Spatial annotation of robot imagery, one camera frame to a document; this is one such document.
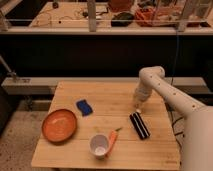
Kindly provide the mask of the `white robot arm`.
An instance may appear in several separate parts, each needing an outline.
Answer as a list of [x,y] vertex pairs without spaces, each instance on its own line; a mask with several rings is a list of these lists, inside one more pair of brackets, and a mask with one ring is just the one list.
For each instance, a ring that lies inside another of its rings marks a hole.
[[180,91],[164,77],[165,70],[161,66],[142,68],[134,97],[138,103],[143,103],[155,90],[185,118],[181,171],[213,171],[213,106]]

